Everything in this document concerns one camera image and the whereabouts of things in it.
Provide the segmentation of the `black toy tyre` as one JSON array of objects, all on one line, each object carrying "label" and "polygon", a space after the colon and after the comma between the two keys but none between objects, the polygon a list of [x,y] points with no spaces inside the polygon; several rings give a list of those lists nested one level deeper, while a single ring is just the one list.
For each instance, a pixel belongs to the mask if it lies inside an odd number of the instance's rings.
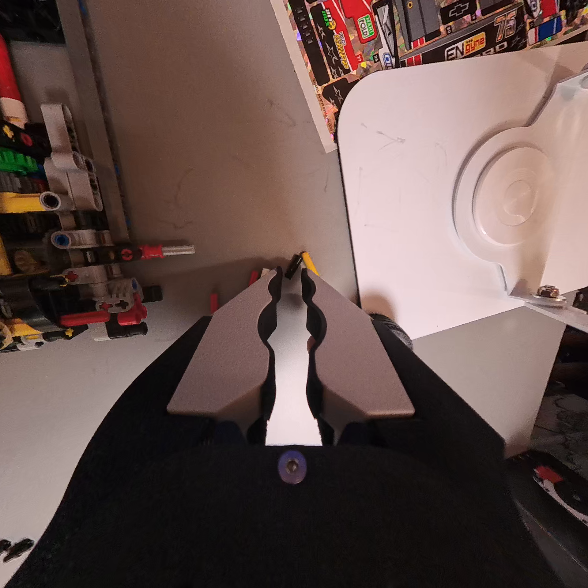
[{"label": "black toy tyre", "polygon": [[414,350],[413,341],[410,336],[402,329],[393,319],[381,313],[368,313],[371,320],[375,323],[385,325],[390,332],[392,332],[399,340],[403,342],[409,349]]}]

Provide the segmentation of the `toy brick car chassis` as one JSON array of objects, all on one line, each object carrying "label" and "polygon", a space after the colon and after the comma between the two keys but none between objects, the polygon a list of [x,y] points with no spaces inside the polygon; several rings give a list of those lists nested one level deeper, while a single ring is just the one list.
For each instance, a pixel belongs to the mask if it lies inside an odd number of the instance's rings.
[{"label": "toy brick car chassis", "polygon": [[2,355],[146,336],[123,265],[195,253],[131,240],[86,4],[1,1]]}]

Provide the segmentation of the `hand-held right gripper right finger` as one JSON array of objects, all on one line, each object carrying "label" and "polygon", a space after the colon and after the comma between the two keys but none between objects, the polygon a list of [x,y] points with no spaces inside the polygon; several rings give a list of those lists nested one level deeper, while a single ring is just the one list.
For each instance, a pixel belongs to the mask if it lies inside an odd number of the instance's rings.
[{"label": "hand-held right gripper right finger", "polygon": [[320,434],[413,417],[414,405],[371,317],[316,273],[303,269],[300,281],[310,339],[306,397]]}]

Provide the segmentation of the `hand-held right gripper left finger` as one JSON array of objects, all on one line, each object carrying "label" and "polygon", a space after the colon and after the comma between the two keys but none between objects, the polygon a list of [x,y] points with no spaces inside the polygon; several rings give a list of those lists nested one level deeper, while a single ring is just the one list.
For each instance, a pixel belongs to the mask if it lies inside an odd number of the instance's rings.
[{"label": "hand-held right gripper left finger", "polygon": [[276,396],[275,353],[283,270],[269,270],[211,317],[167,405],[171,415],[233,422],[265,434]]}]

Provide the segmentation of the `white book stand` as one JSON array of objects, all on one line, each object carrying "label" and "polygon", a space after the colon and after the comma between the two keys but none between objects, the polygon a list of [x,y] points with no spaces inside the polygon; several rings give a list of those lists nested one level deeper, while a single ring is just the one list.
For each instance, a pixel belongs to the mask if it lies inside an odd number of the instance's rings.
[{"label": "white book stand", "polygon": [[361,304],[412,338],[587,286],[587,42],[375,73],[337,139]]}]

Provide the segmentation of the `holographic sticker sheet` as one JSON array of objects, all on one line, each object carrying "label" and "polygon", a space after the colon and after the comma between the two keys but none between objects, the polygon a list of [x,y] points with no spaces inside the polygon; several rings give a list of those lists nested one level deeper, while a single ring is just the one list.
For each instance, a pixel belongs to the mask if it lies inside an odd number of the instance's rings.
[{"label": "holographic sticker sheet", "polygon": [[587,32],[587,1],[271,1],[326,153],[339,110],[386,70],[557,45]]}]

